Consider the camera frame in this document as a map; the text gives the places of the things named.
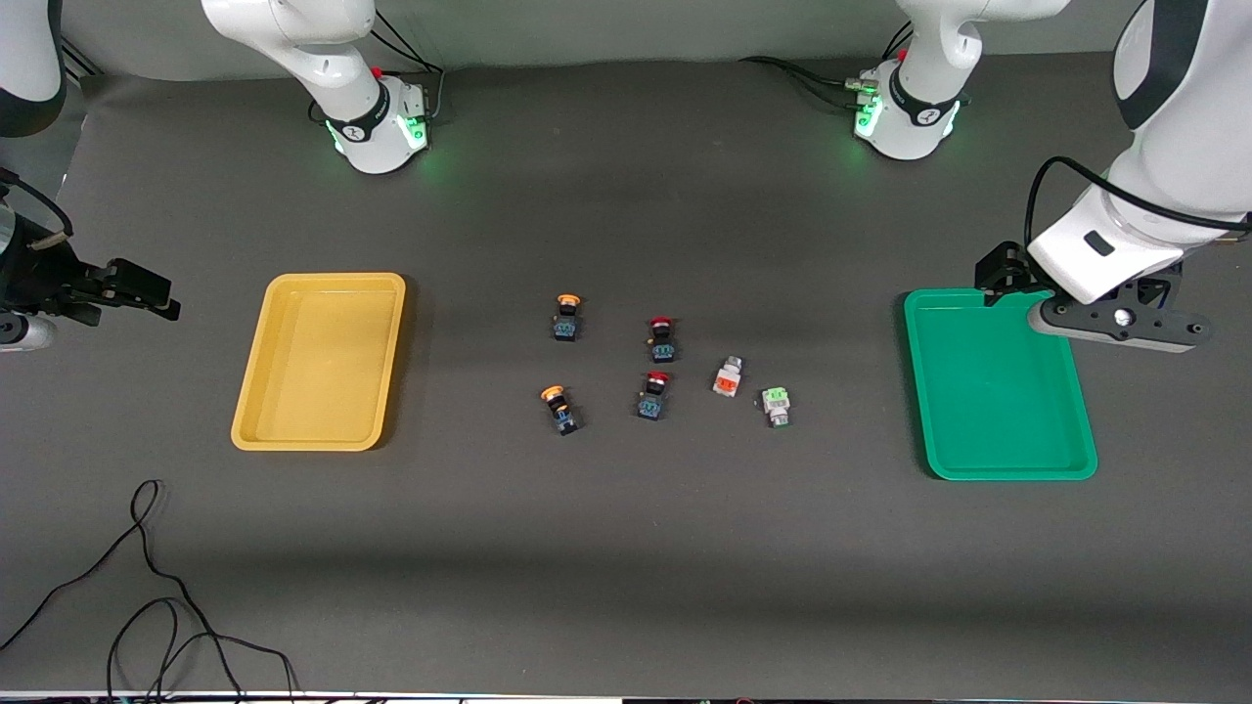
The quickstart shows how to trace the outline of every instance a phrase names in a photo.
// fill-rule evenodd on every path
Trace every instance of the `green tray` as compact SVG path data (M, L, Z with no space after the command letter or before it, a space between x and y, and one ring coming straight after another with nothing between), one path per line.
M1057 481L1096 472L1069 341L1027 323L1030 306L1047 297L1015 293L992 308L972 288L905 298L926 460L940 477Z

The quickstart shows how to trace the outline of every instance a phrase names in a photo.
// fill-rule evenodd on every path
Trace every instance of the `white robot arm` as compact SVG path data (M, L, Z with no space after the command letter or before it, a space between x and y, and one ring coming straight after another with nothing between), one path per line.
M920 159L952 132L965 80L983 55L974 23L1050 18L1069 0L896 0L913 23L903 61L861 71L871 95L853 134L893 159Z
M427 145L419 86L376 75L348 41L369 35L373 0L202 0L223 36L297 78L327 115L336 149L361 172L398 169Z
M0 3L0 137L53 124L65 104L61 1Z
M1249 36L1246 0L1139 6L1113 61L1133 144L1107 180L1064 158L1044 165L1087 172L1092 185L1037 238L1027 233L1028 256L1004 243L979 264L989 302L1023 287L1052 288L1057 294L1030 314L1040 332L1172 352L1208 338L1207 319L1168 304L1184 257L1227 230L1248 229L1241 220L1252 209ZM1017 279L997 281L995 269Z

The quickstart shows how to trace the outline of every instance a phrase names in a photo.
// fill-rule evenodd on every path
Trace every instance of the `cable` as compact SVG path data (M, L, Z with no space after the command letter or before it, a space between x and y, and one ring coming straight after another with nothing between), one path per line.
M148 497L148 502L146 502L146 505L144 505L140 509L140 497L143 497L144 494L145 494L145 491L148 491L149 489L151 491L150 491L150 496ZM105 663L105 684L108 686L108 693L109 693L109 699L105 700L106 704L113 704L113 666L114 666L114 660L116 658L118 648L120 646L123 638L125 636L125 634L130 629L130 626L140 616L143 616L145 613L148 613L149 609L153 609L156 605L164 605L169 610L169 613L170 613L170 620L172 620L172 625L173 625L172 634L170 634L170 641L169 641L169 644L165 648L165 655L162 658L160 670L158 671L156 679L153 681L153 686L149 689L149 691L155 690L158 699L160 699L160 689L162 689L162 686L164 684L165 673L169 671L170 666L173 666L173 664L178 659L178 656L187 649L187 646L192 641L198 640L200 638L210 638L213 640L214 648L218 651L218 660L222 663L222 671L227 675L227 679L230 680L230 685L232 685L232 688L234 688L234 690L235 690L237 694L239 694L242 696L243 695L243 688L239 685L239 680L235 678L234 671L232 671L232 669L230 669L230 663L227 660L225 650L222 648L222 643L223 641L232 643L232 644L235 644L235 645L240 645L240 646L244 646L244 648L248 648L250 650L259 651L259 653L267 653L267 654L270 654L270 655L275 655L279 659L282 659L282 661L283 661L283 674L285 675L287 684L288 684L288 694L294 700L294 693L295 693L295 689L299 686L299 680L295 676L295 669L292 666L290 659L285 654L283 654L279 650L274 650L274 649L270 649L270 648L257 645L254 643L249 643L247 640L243 640L243 639L239 639L239 638L234 638L234 636L225 635L225 634L215 631L213 629L213 626L209 625L209 620L208 620L208 616L205 616L204 610L200 609L199 604L197 604L194 599L192 599L192 594L190 594L190 591L187 588L187 582L183 581L182 577L179 577L177 575L173 575L173 574L169 574L169 572L165 572L165 571L162 571L160 567L156 566L156 564L155 564L155 561L153 560L153 556L151 556L151 546L149 545L149 541L148 541L148 530L146 530L146 527L144 525L144 521L148 520L148 516L151 514L153 507L156 505L156 500L160 496L160 491L162 491L162 485L160 485L160 482L158 480L146 480L146 481L141 482L138 489L135 489L134 495L131 495L131 497L130 497L130 520L131 520L130 527L128 527L125 531L123 531L123 534L119 535L113 541L111 545L109 545L109 549L104 551L104 555L101 555L99 560L96 560L90 567L88 567L86 571L84 571L79 576L76 576L76 577L74 577L74 579L71 579L71 580L69 580L66 582L63 582L63 584L53 588L53 590L49 591L46 596L44 596L44 600L39 603L39 606L35 608L35 610L30 614L30 616L28 616L26 620L20 626L18 626L18 630L14 631L14 634L10 635L9 639L4 641L3 645L0 645L0 653L3 653L5 649L8 649L10 645L13 645L13 643L15 640L18 640L18 638L21 636L23 633L26 631L26 629L30 626L30 624L33 624L39 618L39 615L44 611L44 608L48 606L48 604L51 601L53 596L55 596L60 590L63 590L63 589L65 589L68 586L71 586L74 584L78 584L79 581L83 581L84 579L86 579L88 576L90 576L91 574L94 574L109 557L113 556L113 554L118 550L118 547L128 537L130 537L133 534L138 532L139 537L140 537L141 546L143 546L144 562L148 566L148 571L150 571L151 574L154 574L154 575L156 575L159 577L167 579L167 580L173 581L174 584L177 584L179 594L182 595L182 599L175 598L175 596L162 596L162 598L153 599L153 600L148 601L146 604L144 604L143 606L140 606L139 610L135 611L130 616L130 619L126 620L125 625L121 626L121 630L118 631L118 635L113 640L113 646L109 649L108 661ZM204 629L202 633L198 633L198 634L190 636L177 650L174 650L174 643L178 640L178 624L179 624L179 621L178 621L178 610L174 608L175 605L185 606L193 614L195 614L195 618L200 621L200 626Z
M144 482L144 484L139 485L139 487L143 489L146 484L148 482ZM151 505L148 506L148 509L140 516L140 520L146 519L149 511L151 511ZM61 584L56 585L55 588L53 588L53 590L48 593L48 596L44 596L44 600L39 603L39 606L35 606L35 610L30 614L30 616L26 618L26 621L23 623L20 626L18 626L18 630L15 630L13 633L13 635L10 635L9 639L5 640L3 645L0 645L0 653L4 653L5 650L8 650L9 646L13 645L13 641L18 640L18 638L21 636L21 634L25 633L25 630L28 628L30 628L30 624L33 624L35 621L35 619L39 618L39 614L43 613L44 606L48 606L48 603L53 600L53 596L56 596L58 591L65 589L66 586L71 586L74 584L78 584L80 581L85 580L86 577L91 576L91 574L95 572L95 570L100 569L100 565L103 565L105 560L108 560L109 557L113 556L113 552L118 549L118 546L121 545L121 542L124 540L126 540L128 537L130 537L130 534L135 532L136 530L139 530L139 522L138 521L134 525L131 525L129 529L126 529L125 532L123 532L121 535L119 535L118 539L113 541L113 545L110 545L109 549L104 551L104 555L100 555L100 559L96 560L94 565L91 565L90 567L88 567L85 572L80 574L79 576L76 576L76 577L74 577L74 579L71 579L71 580L69 580L66 582L61 582Z
M422 55L417 53L417 49L413 49L413 45L409 44L407 39L404 39L404 35L402 35L401 33L396 31L396 28L387 20L387 18L382 13L376 11L374 14L378 15L378 19L382 20L384 25L387 25L387 29L389 29L391 33L393 35L396 35L396 39L398 39L399 43L403 44L404 48L408 49L409 53L406 54L404 51L401 51L394 44L387 41L386 39L383 39L383 36L381 34L378 34L377 30L369 30L369 34L374 35L374 39L377 39L378 41L382 41L384 46L387 46L392 51L399 54L401 56L404 56L406 59L409 59L411 61L417 61L418 64L422 64L423 66L426 66L426 70L428 70L428 71L443 73L442 68L439 68L439 66L437 66L437 65L427 61L426 59L423 59Z
M140 606L138 611L131 614L131 616L126 619L125 625L121 626L121 630L118 631L118 635L113 638L113 645L109 646L109 656L104 661L104 689L106 694L105 699L106 703L109 704L113 703L113 666L114 661L118 659L118 648L121 645L121 639L126 635L126 631L130 630L130 626L139 620L139 616L146 614L148 609L151 609L153 606L165 606L165 609L169 610L172 628L169 634L169 644L165 646L165 656L162 659L162 663L169 659L170 651L174 650L174 643L178 641L178 610L174 609L175 604L178 604L178 600L172 596L159 596L156 599L153 599L151 601ZM160 698L160 683L164 679L164 676L165 676L164 671L156 675L158 699Z
M844 86L844 81L841 81L841 80L836 80L836 79L833 79L833 78L826 78L826 76L820 75L820 74L815 74L815 73L810 71L809 69L806 69L806 68L804 68L801 65L793 64L791 61L784 61L782 59L776 59L774 56L747 56L747 58L740 59L740 61L747 61L749 64L766 64L766 65L770 65L770 66L777 66L777 68L782 69L784 71L786 71L789 74L803 76L803 78L805 78L808 80L814 81L814 83L820 83L823 85L833 85L835 88L843 88Z
M891 35L891 40L886 43L886 49L883 50L884 61L891 55L893 51L899 49L905 41L909 40L910 36L913 36L913 31L909 30L909 28L911 26L913 26L913 20L909 20L903 25L900 25L900 29L895 30L895 34Z
M818 90L818 86L808 83L811 80L818 83L818 85L826 88L836 88L836 86L843 88L844 83L841 80L834 80L818 75L810 71L809 69L805 69L804 66L798 66L791 61L784 61L782 59L775 59L774 56L747 56L746 59L740 59L740 61L746 61L749 64L765 64L769 66L777 66L782 69L782 71L786 73L786 75L796 83L796 85L805 89L810 95L813 95L818 100L821 100L826 105L841 109L851 109L851 110L858 109L858 105L840 103L839 100L835 100L830 95L826 95L820 90Z
M99 75L104 73L103 70L100 70L100 66L96 65L95 61L91 61L90 59L86 58L86 54L81 49L75 46L69 39L65 39L64 36L61 38L61 48L74 53L74 60L83 64L83 66L86 68L88 73L90 73L91 75Z
M900 48L904 46L904 43L908 41L908 40L910 40L910 39L913 39L913 30L909 30L909 34L905 34L904 36L900 38L899 41L896 41L895 44L891 44L890 46L888 46L886 48L886 53L883 55L883 58L884 59L890 58L891 54L895 54L896 51L899 51Z
M1039 167L1039 170L1035 172L1034 174L1034 182L1030 184L1030 194L1029 197L1027 197L1025 200L1025 222L1023 223L1023 230L1022 230L1023 247L1030 246L1032 230L1034 229L1034 203L1039 195L1039 184L1043 183L1043 177L1048 174L1048 169L1050 169L1053 164L1062 164L1064 167L1068 167L1070 170L1085 178L1087 180L1099 187L1101 189L1112 193L1117 198L1126 200L1127 203L1134 205L1136 208L1141 208L1154 215L1161 215L1162 218L1168 218L1171 220L1176 220L1183 224L1204 227L1209 229L1223 229L1231 232L1252 232L1252 222L1243 220L1241 223L1229 223L1226 220L1214 220L1212 218L1202 218L1199 215L1181 213L1178 210L1166 208L1164 205L1157 205L1151 200L1144 200L1143 198L1139 198L1133 193L1129 193L1127 190L1123 190L1113 185L1096 172L1070 159L1069 157L1052 157L1047 162L1044 162L1042 167Z
M73 53L73 51L70 51L69 46L61 46L61 50L64 51L64 54L65 54L65 55L66 55L66 56L68 56L69 59L71 59L71 60L73 60L73 61L74 61L75 64L78 64L78 65L79 65L79 68L80 68L80 69L83 69L83 70L84 70L84 71L86 73L86 75L95 75L95 71L93 71L93 70L91 70L91 66L86 65L86 64L85 64L85 63L83 61L83 59L79 59L78 56L75 56L75 55L74 55L74 53Z
M439 88L434 91L434 109L431 110L429 116L426 118L428 120L433 120L439 116L439 110L443 109L443 79L447 78L447 75L448 74L446 73L439 73Z
M263 645L257 645L255 643L249 643L247 640L243 640L242 638L234 638L232 635L213 634L213 633L209 633L209 631L200 631L200 633L198 633L198 634L188 638L187 640L184 640L183 645L178 646L178 650L174 651L173 656L169 655L169 650L168 649L165 650L165 659L162 660L160 671L156 673L156 679L153 680L153 685L150 688L148 688L148 693L149 694L155 691L156 698L160 699L160 681L162 681L162 679L170 670L170 668L174 666L174 664L178 661L179 656L183 655L183 651L187 650L187 648L189 645L192 645L193 643L195 643L197 640L199 640L202 638L213 638L213 639L225 640L227 643L232 643L234 645L239 645L239 646L247 648L249 650L255 650L258 653L265 653L268 655L274 655L275 658L280 659L283 661L283 675L287 678L287 694L288 694L288 698L292 699L293 703L294 703L295 690L299 689L299 679L295 676L295 668L292 665L290 658L288 658L284 653L282 653L279 650L274 650L272 648L265 648ZM243 693L242 691L237 691L237 694L242 695Z
M33 195L35 198L35 200L39 200L40 203L44 204L45 208L48 208L49 210L51 210L53 214L56 215L56 219L61 220L61 230L65 233L65 237L73 237L74 236L74 223L70 222L70 217L65 214L65 210L61 210L60 205L58 205L56 203L53 203L51 198L44 195L39 190L36 190L35 187L33 187L29 183L21 180L20 178L18 178L18 174L10 172L9 169L6 169L4 167L0 167L0 183L8 183L9 185L16 185L18 188L20 188L20 189L25 190L26 193L29 193L30 195ZM99 565L94 565L91 569L95 569ZM80 576L78 579L83 579L84 576L86 576L88 574L90 574L90 571L91 570L88 570L86 572L83 574L83 576ZM13 639L9 639L8 641L5 641L4 645L0 645L0 653L3 653L4 649L8 648L9 643L11 643L11 641L13 641Z

